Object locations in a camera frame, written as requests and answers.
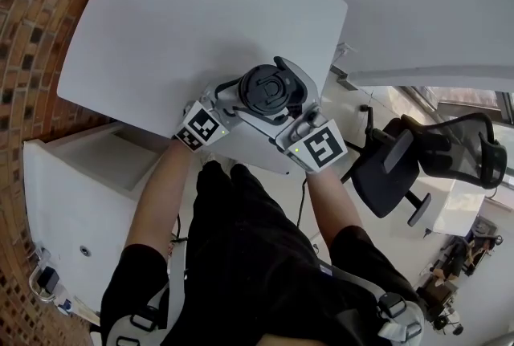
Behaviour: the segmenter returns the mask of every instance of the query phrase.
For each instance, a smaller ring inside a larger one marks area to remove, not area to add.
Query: window
[[[429,87],[439,103],[464,104],[499,109],[496,92],[470,88]]]
[[[514,169],[514,128],[502,124],[492,126],[496,140],[507,149],[507,167]]]
[[[404,88],[404,90],[416,102],[424,103],[426,112],[434,113],[444,120],[449,117],[482,112],[493,122],[514,124],[514,109],[510,93],[443,87]]]

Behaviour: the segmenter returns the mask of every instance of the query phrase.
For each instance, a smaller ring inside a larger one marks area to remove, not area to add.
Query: black office chair
[[[392,119],[383,131],[373,127],[368,112],[365,146],[346,145],[360,153],[341,178],[352,178],[362,201],[379,217],[388,215],[406,197],[416,209],[407,222],[413,226],[430,204],[410,192],[419,165],[432,177],[459,179],[485,189],[498,186],[507,168],[507,151],[494,138],[492,122],[483,113],[472,113],[442,124],[421,125],[410,116]]]

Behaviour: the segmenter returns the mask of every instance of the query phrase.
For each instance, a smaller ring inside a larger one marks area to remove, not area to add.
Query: plastic buckle
[[[413,332],[413,333],[410,333],[410,331],[413,329],[413,328],[416,328],[418,327],[418,330],[416,332]],[[405,342],[408,342],[409,340],[411,340],[412,338],[416,337],[417,335],[420,335],[422,332],[422,327],[421,327],[421,324],[419,322],[414,322],[413,324],[410,324],[407,326],[407,335],[406,335],[406,338],[405,338]]]
[[[387,292],[378,300],[378,307],[391,319],[394,319],[407,310],[407,303],[398,293]]]
[[[145,332],[151,332],[157,326],[158,312],[155,307],[146,305],[138,313],[130,316],[130,323]]]
[[[120,336],[116,340],[116,346],[141,346],[141,344],[139,343],[139,340],[131,337]]]

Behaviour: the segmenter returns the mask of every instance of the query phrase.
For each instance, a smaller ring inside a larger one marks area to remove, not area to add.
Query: mesh chair back
[[[495,141],[491,119],[472,113],[442,124],[402,121],[414,134],[418,161],[432,177],[459,179],[485,189],[498,186],[507,168],[507,151]]]

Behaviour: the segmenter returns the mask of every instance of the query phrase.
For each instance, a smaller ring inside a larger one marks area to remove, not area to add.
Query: forearm
[[[151,246],[167,258],[192,156],[179,140],[171,141],[141,194],[126,246]]]
[[[328,247],[346,226],[362,227],[352,199],[332,168],[308,174],[307,184],[314,215]]]

